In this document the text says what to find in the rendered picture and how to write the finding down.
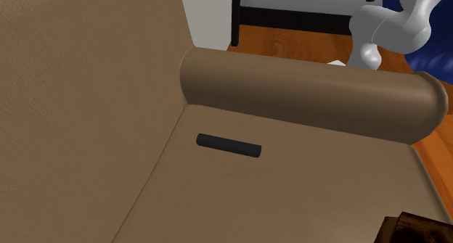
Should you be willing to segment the black remote control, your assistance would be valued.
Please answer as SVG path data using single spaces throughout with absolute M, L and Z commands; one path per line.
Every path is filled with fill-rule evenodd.
M 196 144 L 202 147 L 217 149 L 249 157 L 259 157 L 262 150 L 261 145 L 236 141 L 232 139 L 225 139 L 204 133 L 199 133 L 197 135 Z

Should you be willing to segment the black framed white table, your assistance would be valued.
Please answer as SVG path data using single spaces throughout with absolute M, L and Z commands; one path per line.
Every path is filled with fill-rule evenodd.
M 302 30 L 349 36 L 349 20 L 364 5 L 383 0 L 232 0 L 231 46 L 240 40 L 240 26 Z

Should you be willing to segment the brown sofa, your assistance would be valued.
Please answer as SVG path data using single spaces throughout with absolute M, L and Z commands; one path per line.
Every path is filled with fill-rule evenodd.
M 197 48 L 182 0 L 0 0 L 0 243 L 374 243 L 402 212 L 453 225 L 413 148 L 447 110 L 424 72 Z

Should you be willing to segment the dark wooden box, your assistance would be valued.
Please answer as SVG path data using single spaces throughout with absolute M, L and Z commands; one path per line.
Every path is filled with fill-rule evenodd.
M 453 243 L 453 225 L 402 212 L 384 218 L 374 243 Z

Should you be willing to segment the blue rug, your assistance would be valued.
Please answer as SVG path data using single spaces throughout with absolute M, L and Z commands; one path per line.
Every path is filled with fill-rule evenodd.
M 453 85 L 453 0 L 440 0 L 430 14 L 431 35 L 417 51 L 404 53 L 414 71 Z

